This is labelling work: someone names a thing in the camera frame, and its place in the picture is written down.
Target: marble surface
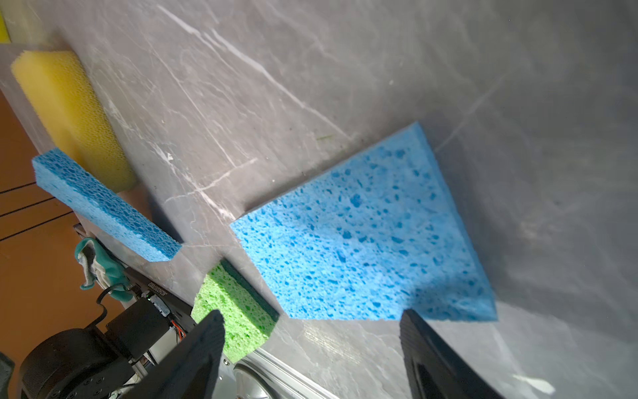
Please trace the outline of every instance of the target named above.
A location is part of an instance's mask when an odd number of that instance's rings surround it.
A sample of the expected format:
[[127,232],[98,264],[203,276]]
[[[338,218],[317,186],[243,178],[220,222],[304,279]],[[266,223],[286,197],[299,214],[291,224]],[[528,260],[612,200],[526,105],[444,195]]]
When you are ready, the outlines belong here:
[[[184,241],[173,261],[139,267],[185,300],[225,256],[276,305],[228,224],[419,120],[500,314],[437,331],[508,398],[635,396],[635,3],[0,7],[17,42],[0,49],[0,84],[28,134],[51,147],[9,63],[22,48],[72,48]],[[283,317],[264,349],[339,397],[406,398],[398,333]]]

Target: green sponge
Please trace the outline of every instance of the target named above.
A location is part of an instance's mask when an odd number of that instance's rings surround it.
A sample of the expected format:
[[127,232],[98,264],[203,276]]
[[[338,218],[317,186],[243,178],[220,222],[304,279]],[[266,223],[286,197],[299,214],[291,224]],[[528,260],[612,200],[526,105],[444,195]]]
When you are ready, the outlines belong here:
[[224,354],[235,363],[263,345],[279,314],[225,259],[204,278],[191,316],[199,323],[218,309],[224,316]]

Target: rectangular blue sponge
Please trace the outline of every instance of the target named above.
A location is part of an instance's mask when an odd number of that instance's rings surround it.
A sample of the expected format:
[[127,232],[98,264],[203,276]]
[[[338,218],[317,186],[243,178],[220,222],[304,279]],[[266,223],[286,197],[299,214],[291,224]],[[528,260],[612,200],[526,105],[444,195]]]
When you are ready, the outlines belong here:
[[492,290],[415,123],[232,224],[293,319],[496,320]]
[[149,262],[171,260],[182,247],[60,149],[33,158],[39,187]]

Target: blue sponge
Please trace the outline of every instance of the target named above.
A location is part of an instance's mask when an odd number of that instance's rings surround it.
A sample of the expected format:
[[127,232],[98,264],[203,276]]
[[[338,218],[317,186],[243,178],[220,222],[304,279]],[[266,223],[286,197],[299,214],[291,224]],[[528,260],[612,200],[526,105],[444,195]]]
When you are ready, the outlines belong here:
[[232,224],[294,319],[496,320],[494,298],[415,123]]
[[171,260],[181,248],[58,148],[32,163],[38,186],[149,262]]

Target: yellow sponge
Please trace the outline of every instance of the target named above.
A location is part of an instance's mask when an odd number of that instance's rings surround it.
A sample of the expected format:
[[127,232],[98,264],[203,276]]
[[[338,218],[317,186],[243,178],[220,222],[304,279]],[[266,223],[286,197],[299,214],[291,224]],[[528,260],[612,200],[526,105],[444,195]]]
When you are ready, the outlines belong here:
[[25,51],[11,65],[59,149],[114,192],[135,175],[80,60],[71,51]]
[[6,25],[4,24],[4,18],[0,12],[0,43],[11,43],[9,39],[9,32],[6,31]]

